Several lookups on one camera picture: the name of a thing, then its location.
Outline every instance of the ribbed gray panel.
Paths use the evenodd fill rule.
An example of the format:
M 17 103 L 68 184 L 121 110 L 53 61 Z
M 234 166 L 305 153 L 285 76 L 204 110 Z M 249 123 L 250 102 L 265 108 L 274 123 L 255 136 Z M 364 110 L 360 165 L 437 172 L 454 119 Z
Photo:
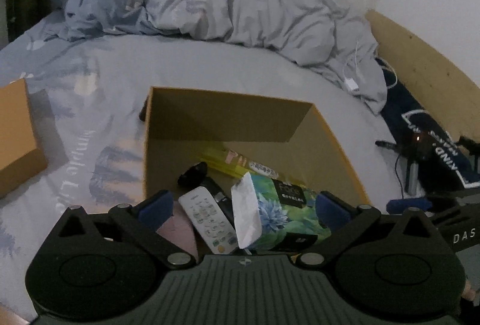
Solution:
M 39 319 L 35 325 L 67 325 Z M 386 325 L 340 298 L 321 272 L 286 256 L 206 256 L 197 267 L 167 274 L 142 306 L 92 325 Z M 423 325 L 458 325 L 445 317 Z

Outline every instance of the blanket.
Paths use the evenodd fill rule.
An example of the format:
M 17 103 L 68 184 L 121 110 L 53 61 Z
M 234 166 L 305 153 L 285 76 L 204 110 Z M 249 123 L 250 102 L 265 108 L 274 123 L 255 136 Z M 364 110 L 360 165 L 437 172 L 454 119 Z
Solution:
M 361 98 L 386 102 L 370 25 L 333 0 L 52 0 L 66 21 L 47 34 L 75 41 L 104 34 L 182 34 L 274 50 Z M 355 88 L 345 80 L 353 79 Z

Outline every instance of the white remote control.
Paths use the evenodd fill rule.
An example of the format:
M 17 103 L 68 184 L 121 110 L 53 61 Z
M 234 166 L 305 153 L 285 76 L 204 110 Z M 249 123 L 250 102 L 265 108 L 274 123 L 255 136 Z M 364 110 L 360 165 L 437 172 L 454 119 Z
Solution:
M 214 254 L 229 254 L 238 248 L 235 229 L 205 187 L 182 195 L 178 201 Z

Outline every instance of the triangular cutout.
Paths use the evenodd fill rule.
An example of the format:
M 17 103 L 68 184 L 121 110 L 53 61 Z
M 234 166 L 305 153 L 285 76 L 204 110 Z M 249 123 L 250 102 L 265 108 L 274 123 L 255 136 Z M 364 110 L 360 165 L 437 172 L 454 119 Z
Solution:
M 405 227 L 405 230 L 403 231 L 403 234 L 415 237 L 430 237 L 430 233 L 418 217 L 413 217 L 410 219 L 410 221 Z
M 71 237 L 71 236 L 79 236 L 85 234 L 85 230 L 83 230 L 82 223 L 77 216 L 71 216 L 63 229 L 61 230 L 59 236 L 60 237 Z

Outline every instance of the silver bolt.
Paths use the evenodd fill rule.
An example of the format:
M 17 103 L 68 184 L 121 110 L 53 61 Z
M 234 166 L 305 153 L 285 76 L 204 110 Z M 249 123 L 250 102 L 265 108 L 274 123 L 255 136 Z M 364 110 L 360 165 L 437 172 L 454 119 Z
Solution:
M 169 257 L 166 258 L 170 264 L 173 265 L 185 265 L 190 262 L 190 255 L 188 253 L 172 253 Z
M 301 260 L 306 265 L 320 265 L 325 261 L 325 257 L 318 253 L 306 253 L 301 256 Z

